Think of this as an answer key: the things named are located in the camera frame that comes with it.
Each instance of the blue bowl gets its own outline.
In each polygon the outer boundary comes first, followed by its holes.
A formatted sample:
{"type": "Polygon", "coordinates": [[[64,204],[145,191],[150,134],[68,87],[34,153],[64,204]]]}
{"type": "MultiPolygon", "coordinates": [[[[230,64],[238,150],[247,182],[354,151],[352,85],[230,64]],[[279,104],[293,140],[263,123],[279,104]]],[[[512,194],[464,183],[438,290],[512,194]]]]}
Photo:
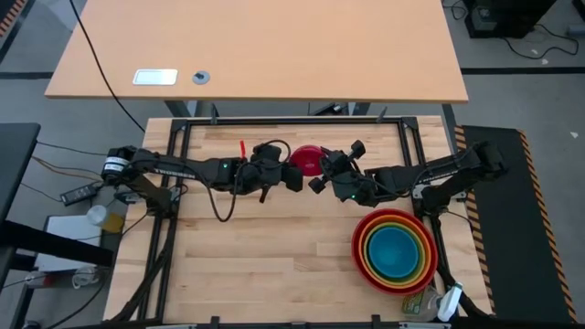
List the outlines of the blue bowl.
{"type": "Polygon", "coordinates": [[[419,249],[408,232],[382,228],[372,234],[367,246],[372,266],[381,274],[399,279],[410,275],[419,262],[419,249]]]}

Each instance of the orange and black striped edge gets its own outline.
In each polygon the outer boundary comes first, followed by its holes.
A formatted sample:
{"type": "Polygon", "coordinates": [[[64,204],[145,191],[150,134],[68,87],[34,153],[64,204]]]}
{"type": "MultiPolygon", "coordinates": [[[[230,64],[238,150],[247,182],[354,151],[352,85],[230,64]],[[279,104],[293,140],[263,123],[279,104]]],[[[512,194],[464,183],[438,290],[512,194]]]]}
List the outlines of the orange and black striped edge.
{"type": "MultiPolygon", "coordinates": [[[[463,127],[458,125],[455,126],[454,129],[457,150],[463,151],[467,148],[463,127]]],[[[492,312],[495,314],[494,297],[492,295],[492,287],[490,285],[490,274],[489,269],[487,268],[487,262],[485,260],[484,236],[482,235],[482,227],[479,224],[479,213],[477,212],[477,205],[475,204],[475,193],[473,190],[467,194],[465,207],[467,208],[467,217],[471,223],[473,244],[475,245],[475,251],[477,252],[477,259],[479,260],[479,266],[482,269],[482,274],[484,275],[485,291],[487,292],[487,298],[490,301],[490,306],[492,306],[492,312]]]]}
{"type": "MultiPolygon", "coordinates": [[[[467,148],[467,143],[465,141],[464,135],[465,130],[460,125],[455,126],[454,130],[457,150],[458,151],[465,150],[467,148]]],[[[569,317],[573,320],[573,322],[576,323],[577,315],[575,313],[575,307],[573,306],[573,301],[570,298],[569,286],[567,285],[567,280],[565,279],[565,274],[563,272],[563,266],[560,261],[560,256],[558,254],[557,243],[555,242],[555,235],[552,233],[552,227],[550,226],[550,221],[548,220],[547,208],[545,206],[545,200],[544,197],[542,196],[542,192],[540,191],[540,183],[538,182],[537,171],[534,168],[534,163],[532,162],[532,154],[530,153],[530,147],[528,146],[528,141],[524,132],[518,130],[518,133],[520,135],[520,140],[522,141],[522,146],[524,148],[524,154],[526,156],[528,171],[530,172],[530,176],[532,178],[532,186],[534,187],[534,193],[537,198],[538,206],[540,207],[542,224],[548,236],[548,245],[550,246],[550,252],[552,254],[552,258],[555,261],[555,267],[557,268],[557,275],[558,280],[560,282],[560,288],[563,291],[563,294],[565,295],[565,303],[567,304],[569,317]]],[[[482,236],[482,228],[479,223],[479,212],[477,211],[477,204],[475,203],[475,193],[473,192],[473,190],[470,193],[468,193],[467,201],[465,201],[465,206],[467,208],[467,217],[470,219],[471,222],[473,243],[475,244],[477,259],[479,260],[480,267],[482,269],[482,274],[484,275],[485,289],[487,291],[487,296],[492,306],[492,311],[495,313],[492,288],[490,286],[489,269],[487,267],[484,253],[484,238],[482,236]]]]}
{"type": "Polygon", "coordinates": [[[8,13],[6,13],[6,17],[4,17],[0,22],[0,37],[3,37],[6,34],[6,32],[8,32],[8,30],[10,29],[10,26],[12,26],[16,22],[16,18],[18,17],[22,9],[25,7],[26,2],[27,0],[16,0],[15,3],[12,5],[12,8],[8,10],[8,13]]]}
{"type": "Polygon", "coordinates": [[[532,162],[532,154],[530,153],[530,147],[528,146],[528,140],[526,138],[527,136],[524,134],[523,131],[518,130],[518,132],[520,133],[522,147],[524,147],[524,155],[526,156],[526,162],[528,163],[528,171],[530,172],[530,177],[532,178],[532,186],[534,187],[534,193],[537,197],[538,206],[540,207],[540,216],[542,217],[542,224],[544,225],[545,232],[547,233],[550,252],[552,254],[553,260],[555,261],[555,267],[557,268],[557,276],[558,280],[560,281],[560,289],[563,291],[563,294],[565,295],[565,303],[567,304],[570,318],[573,320],[573,322],[577,322],[575,307],[573,306],[573,300],[570,298],[569,286],[567,285],[567,279],[565,278],[563,265],[562,262],[560,261],[560,256],[558,254],[557,243],[555,242],[555,235],[552,233],[552,227],[550,226],[550,221],[548,220],[547,207],[545,206],[545,199],[542,196],[542,192],[540,191],[540,183],[538,182],[537,171],[535,170],[534,163],[532,162]]]}

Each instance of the desk surface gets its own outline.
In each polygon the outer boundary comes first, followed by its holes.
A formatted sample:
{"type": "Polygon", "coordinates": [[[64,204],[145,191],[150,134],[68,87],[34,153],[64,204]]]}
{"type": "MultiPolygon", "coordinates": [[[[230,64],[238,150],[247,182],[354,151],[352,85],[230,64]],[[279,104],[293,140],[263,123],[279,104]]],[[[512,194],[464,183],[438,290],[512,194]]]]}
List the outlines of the desk surface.
{"type": "MultiPolygon", "coordinates": [[[[121,98],[467,101],[439,0],[90,0],[81,20],[121,98]],[[178,80],[134,86],[138,69],[178,80]]],[[[46,95],[111,97],[79,28],[46,95]]]]}
{"type": "Polygon", "coordinates": [[[0,123],[0,223],[2,223],[37,144],[37,123],[0,123]]]}
{"type": "MultiPolygon", "coordinates": [[[[144,147],[163,153],[170,123],[167,119],[149,121],[144,147]]],[[[419,117],[419,123],[426,156],[433,159],[449,154],[441,117],[419,117]]],[[[360,167],[403,164],[397,128],[390,124],[193,127],[188,157],[233,156],[239,154],[240,139],[252,147],[274,136],[293,149],[307,143],[348,149],[359,136],[367,148],[360,167]]],[[[160,182],[160,176],[151,178],[160,182]]],[[[219,315],[224,323],[366,322],[373,313],[385,321],[401,319],[402,298],[371,288],[350,257],[356,223],[372,208],[339,202],[331,187],[315,195],[309,188],[294,193],[277,186],[265,204],[258,202],[259,193],[239,196],[233,218],[220,223],[213,216],[205,188],[198,182],[186,183],[189,190],[179,213],[166,323],[208,323],[211,315],[219,315]]],[[[214,193],[214,198],[225,214],[230,195],[214,193]]],[[[379,207],[412,211],[407,199],[379,207]]],[[[126,225],[132,225],[144,211],[144,206],[130,207],[126,225]]],[[[465,214],[463,204],[452,205],[451,211],[465,214]]],[[[452,215],[441,219],[453,276],[479,307],[489,311],[469,224],[452,215]]],[[[122,240],[106,319],[120,311],[144,275],[152,225],[148,218],[122,240]]],[[[151,294],[151,315],[156,292],[151,294]]]]}

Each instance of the stacked bowls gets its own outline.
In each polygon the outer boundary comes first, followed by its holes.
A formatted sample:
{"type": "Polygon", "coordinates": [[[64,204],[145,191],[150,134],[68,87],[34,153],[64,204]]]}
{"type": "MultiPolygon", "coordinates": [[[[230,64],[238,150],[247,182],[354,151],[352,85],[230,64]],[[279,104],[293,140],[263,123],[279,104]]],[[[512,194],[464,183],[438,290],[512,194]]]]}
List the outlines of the stacked bowls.
{"type": "Polygon", "coordinates": [[[359,272],[376,289],[409,295],[423,290],[437,269],[437,247],[422,222],[397,209],[365,216],[351,241],[359,272]]]}

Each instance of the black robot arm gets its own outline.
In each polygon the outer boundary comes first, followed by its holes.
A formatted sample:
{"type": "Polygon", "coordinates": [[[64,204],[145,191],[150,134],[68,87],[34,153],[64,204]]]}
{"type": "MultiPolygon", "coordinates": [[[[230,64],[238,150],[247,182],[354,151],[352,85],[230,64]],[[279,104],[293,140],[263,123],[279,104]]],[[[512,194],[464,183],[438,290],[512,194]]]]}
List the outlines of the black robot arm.
{"type": "Polygon", "coordinates": [[[264,202],[270,187],[280,182],[294,192],[303,189],[301,171],[286,162],[279,162],[281,152],[279,147],[268,142],[255,146],[249,161],[243,156],[198,161],[125,146],[108,152],[101,177],[106,186],[128,186],[145,199],[149,209],[170,216],[178,210],[173,191],[155,186],[144,174],[193,179],[206,188],[232,195],[261,190],[261,202],[264,202]]]}
{"type": "Polygon", "coordinates": [[[326,150],[321,159],[323,176],[313,179],[309,186],[315,193],[320,193],[325,183],[331,181],[335,196],[341,201],[353,199],[359,205],[375,207],[380,202],[410,196],[416,185],[450,177],[441,185],[423,188],[420,193],[421,209],[435,213],[446,207],[452,196],[479,181],[496,179],[505,172],[502,155],[497,146],[489,142],[474,144],[465,151],[427,164],[371,168],[362,174],[352,162],[365,152],[360,141],[352,145],[352,153],[348,155],[343,151],[326,150]]]}

